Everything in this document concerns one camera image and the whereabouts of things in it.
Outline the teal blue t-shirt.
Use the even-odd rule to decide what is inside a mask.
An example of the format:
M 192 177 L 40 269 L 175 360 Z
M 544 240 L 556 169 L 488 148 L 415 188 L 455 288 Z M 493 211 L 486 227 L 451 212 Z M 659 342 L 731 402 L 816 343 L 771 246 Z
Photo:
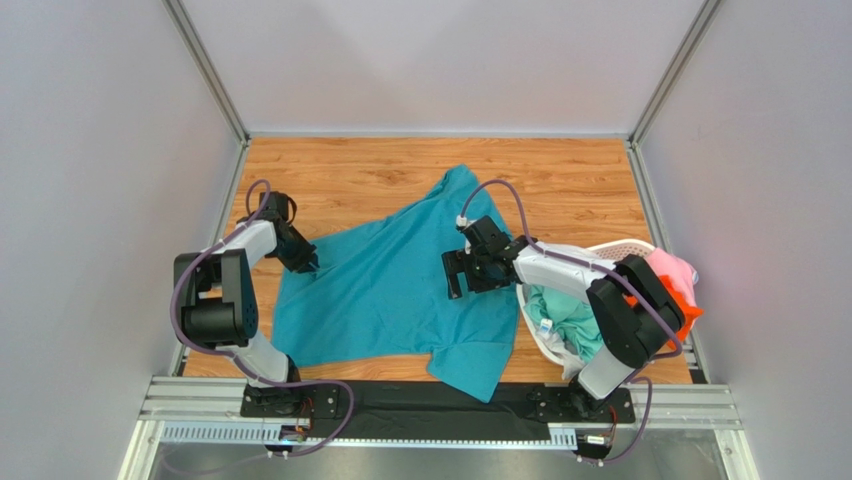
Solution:
M 396 213 L 315 241 L 315 272 L 283 276 L 272 345 L 300 367 L 426 354 L 428 372 L 489 402 L 511 356 L 519 304 L 511 287 L 453 299 L 442 255 L 464 246 L 460 213 L 499 218 L 466 166 L 448 170 Z

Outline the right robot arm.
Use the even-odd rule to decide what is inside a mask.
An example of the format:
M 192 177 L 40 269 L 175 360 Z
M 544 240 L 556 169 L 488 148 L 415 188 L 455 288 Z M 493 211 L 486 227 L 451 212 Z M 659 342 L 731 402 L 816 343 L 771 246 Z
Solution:
M 528 234 L 511 237 L 489 216 L 459 218 L 456 228 L 464 247 L 441 255 L 449 298 L 530 285 L 557 290 L 590 307 L 603 346 L 558 392 L 559 408 L 578 418 L 591 421 L 615 409 L 616 391 L 676 340 L 686 324 L 674 294 L 639 255 L 612 261 L 588 249 L 550 246 Z

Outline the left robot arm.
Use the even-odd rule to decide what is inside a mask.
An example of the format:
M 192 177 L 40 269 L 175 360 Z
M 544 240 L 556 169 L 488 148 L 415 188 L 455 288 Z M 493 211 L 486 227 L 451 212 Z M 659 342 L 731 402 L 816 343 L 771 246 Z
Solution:
M 291 273 L 319 268 L 315 246 L 292 224 L 296 202 L 272 191 L 236 232 L 207 253 L 173 261 L 172 326 L 186 346 L 228 358 L 247 377 L 241 411 L 249 416 L 295 416 L 308 405 L 298 368 L 259 327 L 252 268 L 275 258 Z

